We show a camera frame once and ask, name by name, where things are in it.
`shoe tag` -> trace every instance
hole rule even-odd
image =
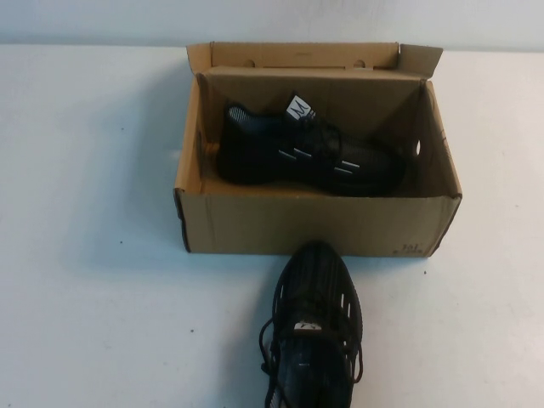
[[[295,330],[321,330],[321,326],[317,323],[308,323],[307,321],[299,321],[295,325]]]
[[[315,112],[312,107],[297,95],[295,95],[289,106],[287,106],[287,113],[297,121],[306,116],[315,116]]]

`black shoelace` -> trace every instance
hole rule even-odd
[[[334,166],[342,156],[340,130],[315,116],[302,117],[298,123],[305,131],[297,138],[297,144],[302,150],[312,150],[313,155]]]
[[[271,353],[270,357],[268,356],[268,354],[266,352],[266,348],[264,347],[264,333],[266,332],[266,329],[268,329],[268,327],[272,323],[274,323],[275,325],[277,323],[277,313],[276,313],[277,303],[278,303],[278,296],[277,296],[277,293],[275,293],[274,299],[273,299],[273,302],[272,302],[272,317],[266,323],[264,323],[264,326],[261,329],[261,332],[259,333],[259,336],[258,336],[259,347],[261,349],[261,354],[263,355],[263,360],[264,360],[264,363],[261,365],[261,369],[272,379],[272,383],[274,385],[273,392],[275,392],[276,388],[278,388],[280,390],[280,396],[281,396],[280,402],[284,402],[285,405],[287,406],[287,408],[294,408],[290,404],[290,402],[287,401],[286,393],[284,391],[284,388],[283,388],[282,384],[280,384],[279,381],[278,381],[278,367],[280,366],[280,360],[281,360],[281,348],[280,348],[280,345],[279,345],[280,339],[278,338],[279,336],[278,336],[278,333],[276,332],[276,330],[274,330],[274,334],[273,334],[273,337],[272,337],[272,342],[270,344],[270,353]],[[317,302],[317,303],[318,303],[318,309],[326,308],[327,309],[327,314],[330,314],[330,310],[329,310],[329,308],[324,306],[326,303],[323,300],[321,300],[320,302]],[[282,308],[283,309],[285,309],[285,308],[290,309],[290,307],[288,307],[286,305],[282,305]],[[300,306],[291,306],[291,308],[300,309]],[[362,345],[361,345],[361,343],[360,343],[360,341],[359,341],[359,339],[357,337],[357,330],[355,329],[354,325],[351,324],[351,322],[350,322],[348,327],[349,327],[349,330],[351,331],[350,335],[357,342],[357,355],[358,355],[358,358],[359,358],[359,373],[357,374],[357,376],[355,376],[355,364],[351,364],[351,372],[349,373],[349,375],[351,377],[351,381],[353,382],[353,384],[356,384],[363,377],[363,348],[362,348]]]

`shoe box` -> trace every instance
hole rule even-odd
[[[173,189],[187,251],[291,254],[312,240],[342,255],[436,251],[462,200],[430,81],[441,48],[212,42],[187,54],[194,78]],[[293,93],[346,134],[402,151],[401,185],[386,196],[345,197],[300,184],[223,181],[214,159],[225,104],[278,113]]]

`box lid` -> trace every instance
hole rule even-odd
[[[214,66],[395,70],[433,76],[442,48],[397,42],[210,42],[187,47],[193,73]]]

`black sneaker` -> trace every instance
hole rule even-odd
[[[274,325],[269,350],[263,337]],[[259,344],[270,377],[265,408],[348,408],[363,373],[363,320],[342,259],[323,242],[293,255]]]
[[[275,116],[227,105],[217,166],[235,184],[298,181],[341,196],[387,194],[405,173],[393,149],[342,134],[296,95]]]

